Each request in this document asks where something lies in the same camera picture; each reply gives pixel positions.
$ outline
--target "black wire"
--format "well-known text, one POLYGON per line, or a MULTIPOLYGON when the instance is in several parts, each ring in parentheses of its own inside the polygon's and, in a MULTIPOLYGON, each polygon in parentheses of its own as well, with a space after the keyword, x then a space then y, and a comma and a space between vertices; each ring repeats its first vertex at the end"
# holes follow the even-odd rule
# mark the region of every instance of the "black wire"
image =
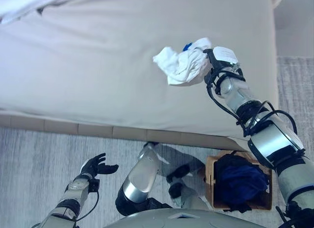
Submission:
POLYGON ((78 221, 82 220, 83 218, 87 217, 96 208, 96 206, 98 204, 98 201, 99 201, 99 192, 97 191, 97 201, 96 201, 94 207, 88 213, 86 213, 84 216, 82 216, 81 218, 77 219, 76 222, 78 222, 78 221))
POLYGON ((260 111, 262 110, 262 108, 264 107, 265 104, 268 104, 271 108, 272 111, 275 111, 273 105, 269 102, 269 101, 264 101, 261 106, 259 107, 258 111, 256 111, 256 113, 253 115, 253 117, 251 118, 250 124, 248 127, 246 127, 244 129, 245 135, 250 135, 250 131, 251 131, 251 127, 253 125, 253 122, 256 120, 257 115, 260 113, 260 111))
POLYGON ((280 215, 281 219, 283 220, 283 222, 286 223, 287 220, 286 220, 286 218, 285 218, 283 212, 281 211, 281 209, 280 209, 278 206, 276 206, 276 210, 277 210, 277 212, 279 213, 279 215, 280 215))
POLYGON ((230 110, 228 110, 226 107, 224 107, 221 103, 219 103, 213 96, 212 92, 211 92, 211 87, 208 89, 208 94, 209 97, 216 103, 216 105, 218 105, 222 110, 226 111, 228 114, 234 116, 238 121, 239 121, 239 117, 237 115, 235 115, 234 113, 232 113, 230 110))
POLYGON ((31 228, 38 227, 39 225, 40 225, 40 223, 37 223, 37 224, 33 225, 31 228))
POLYGON ((292 124, 293 132, 297 135, 297 134, 298 134, 298 131, 297 131, 296 123, 295 123, 294 119, 292 118, 292 116, 289 115, 287 112, 285 112, 285 111, 283 111, 283 110, 279 110, 279 109, 278 109, 278 110, 274 110, 274 111, 272 111, 272 112, 266 114, 264 117, 262 117, 262 119, 261 119, 260 121, 258 121, 258 123, 257 123, 254 127, 256 127, 256 126, 262 124, 262 123, 263 123, 266 119, 268 119, 271 115, 276 114, 276 113, 286 115, 286 116, 289 118, 289 120, 291 121, 291 124, 292 124))

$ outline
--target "floor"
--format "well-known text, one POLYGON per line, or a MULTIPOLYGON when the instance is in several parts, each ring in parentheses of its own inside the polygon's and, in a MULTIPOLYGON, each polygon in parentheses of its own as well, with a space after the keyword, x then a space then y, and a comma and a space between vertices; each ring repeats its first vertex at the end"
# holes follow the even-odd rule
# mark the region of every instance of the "floor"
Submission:
MULTIPOLYGON (((280 108, 295 118, 307 156, 314 160, 314 59, 278 57, 278 67, 280 108)), ((30 228, 44 219, 57 204, 69 181, 79 173, 81 164, 101 152, 107 153, 108 164, 118 163, 120 168, 113 175, 99 176, 100 202, 79 225, 81 228, 101 228, 120 219, 122 216, 114 205, 115 197, 136 163, 143 144, 139 141, 0 128, 1 227, 30 228)), ((205 162, 207 155, 218 153, 219 150, 185 146, 160 147, 158 154, 163 163, 151 196, 174 206, 168 196, 164 176, 185 163, 196 169, 205 162)), ((204 198, 204 184, 195 173, 185 181, 204 198)), ((95 195, 89 196, 82 214, 93 206, 95 200, 95 195)), ((284 208, 277 184, 273 188, 273 202, 284 208)), ((274 208, 271 211, 228 214, 269 228, 282 223, 274 208)))

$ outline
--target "bed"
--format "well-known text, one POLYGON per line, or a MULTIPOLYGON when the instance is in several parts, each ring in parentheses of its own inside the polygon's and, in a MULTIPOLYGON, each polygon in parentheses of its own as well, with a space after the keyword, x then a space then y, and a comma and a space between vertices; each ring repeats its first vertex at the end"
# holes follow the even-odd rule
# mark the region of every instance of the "bed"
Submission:
POLYGON ((272 0, 71 0, 0 25, 0 125, 242 149, 204 83, 169 86, 152 61, 201 37, 278 105, 272 0))

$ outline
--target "wooden basket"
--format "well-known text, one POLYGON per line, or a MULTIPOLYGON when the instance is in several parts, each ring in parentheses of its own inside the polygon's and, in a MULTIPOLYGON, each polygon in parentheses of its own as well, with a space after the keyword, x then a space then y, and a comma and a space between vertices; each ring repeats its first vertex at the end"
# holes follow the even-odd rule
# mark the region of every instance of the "wooden basket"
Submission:
MULTIPOLYGON (((219 209, 230 209, 223 201, 219 200, 215 196, 215 178, 214 178, 214 162, 220 159, 225 154, 231 153, 231 151, 222 151, 218 156, 208 156, 206 161, 206 183, 205 183, 205 191, 206 191, 206 199, 211 204, 213 208, 219 209)), ((261 165, 252 154, 249 152, 236 152, 235 155, 246 158, 252 164, 258 165, 259 168, 268 175, 269 178, 269 193, 266 191, 261 195, 262 202, 257 203, 254 201, 247 201, 247 204, 252 209, 260 209, 260 210, 271 210, 272 206, 272 170, 261 165)))

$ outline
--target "blue fabric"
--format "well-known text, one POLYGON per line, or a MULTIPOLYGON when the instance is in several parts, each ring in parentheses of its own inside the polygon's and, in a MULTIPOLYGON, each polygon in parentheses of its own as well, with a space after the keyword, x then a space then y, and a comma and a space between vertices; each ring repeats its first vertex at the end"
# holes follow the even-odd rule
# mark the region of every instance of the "blue fabric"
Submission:
POLYGON ((191 45, 192 43, 186 44, 182 51, 186 51, 191 45))
POLYGON ((267 176, 258 168, 249 165, 228 166, 221 173, 220 196, 227 203, 241 204, 265 191, 267 176))

